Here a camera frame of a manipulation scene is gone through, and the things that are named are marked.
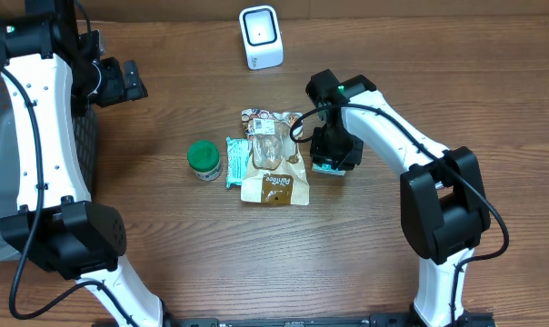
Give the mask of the teal tissue pack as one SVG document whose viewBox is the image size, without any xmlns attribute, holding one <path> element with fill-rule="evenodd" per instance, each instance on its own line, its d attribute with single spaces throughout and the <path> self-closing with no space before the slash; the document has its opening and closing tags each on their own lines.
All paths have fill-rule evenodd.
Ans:
<svg viewBox="0 0 549 327">
<path fill-rule="evenodd" d="M 330 175 L 337 175 L 337 176 L 345 176 L 345 171 L 334 169 L 330 164 L 328 163 L 313 163 L 312 164 L 312 170 L 316 173 L 324 173 L 324 174 L 330 174 Z"/>
</svg>

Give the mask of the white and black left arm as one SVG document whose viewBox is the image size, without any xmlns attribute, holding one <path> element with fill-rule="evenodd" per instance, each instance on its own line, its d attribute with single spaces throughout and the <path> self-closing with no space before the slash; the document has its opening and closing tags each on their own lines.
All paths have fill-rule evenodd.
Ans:
<svg viewBox="0 0 549 327">
<path fill-rule="evenodd" d="M 59 273 L 87 289 L 116 326 L 170 326 L 164 302 L 126 256 L 120 213 L 94 203 L 89 189 L 95 151 L 94 106 L 145 98 L 135 62 L 105 55 L 95 29 L 80 33 L 77 1 L 29 1 L 23 16 L 0 19 L 0 74 L 15 116 L 20 168 L 17 213 L 0 219 L 2 238 L 23 263 Z"/>
</svg>

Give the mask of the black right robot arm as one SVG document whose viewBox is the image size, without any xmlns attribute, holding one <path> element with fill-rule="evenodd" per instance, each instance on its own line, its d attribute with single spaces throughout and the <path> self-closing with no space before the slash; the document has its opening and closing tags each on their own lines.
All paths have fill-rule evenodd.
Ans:
<svg viewBox="0 0 549 327">
<path fill-rule="evenodd" d="M 373 326 L 492 326 L 490 313 L 462 305 L 465 270 L 490 226 L 475 155 L 449 150 L 417 131 L 366 77 L 339 82 L 330 70 L 305 88 L 324 125 L 314 129 L 310 156 L 318 173 L 343 175 L 369 146 L 400 181 L 401 227 L 419 257 L 418 291 L 407 313 L 375 313 Z"/>
</svg>

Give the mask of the green lid jar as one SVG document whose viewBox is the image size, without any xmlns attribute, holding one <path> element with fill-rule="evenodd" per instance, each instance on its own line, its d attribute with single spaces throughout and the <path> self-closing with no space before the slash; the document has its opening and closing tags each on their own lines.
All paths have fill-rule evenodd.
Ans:
<svg viewBox="0 0 549 327">
<path fill-rule="evenodd" d="M 219 150 L 214 143 L 207 140 L 196 141 L 190 146 L 187 162 L 195 175 L 203 181 L 213 181 L 222 172 Z"/>
</svg>

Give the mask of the clear brown bread bag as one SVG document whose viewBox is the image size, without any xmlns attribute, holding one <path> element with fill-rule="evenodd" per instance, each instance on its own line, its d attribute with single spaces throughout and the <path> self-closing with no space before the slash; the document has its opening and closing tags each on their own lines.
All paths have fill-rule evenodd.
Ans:
<svg viewBox="0 0 549 327">
<path fill-rule="evenodd" d="M 242 180 L 241 200 L 248 203 L 308 205 L 310 185 L 304 158 L 295 141 L 303 127 L 293 129 L 300 113 L 250 108 L 241 120 L 250 156 Z"/>
</svg>

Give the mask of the teal wipes packet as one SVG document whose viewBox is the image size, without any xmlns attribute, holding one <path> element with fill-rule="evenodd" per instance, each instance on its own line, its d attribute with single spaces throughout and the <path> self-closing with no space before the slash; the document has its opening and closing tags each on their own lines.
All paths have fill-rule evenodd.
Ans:
<svg viewBox="0 0 549 327">
<path fill-rule="evenodd" d="M 241 186 L 245 178 L 250 159 L 252 144 L 243 138 L 226 138 L 227 146 L 227 176 L 226 188 Z"/>
</svg>

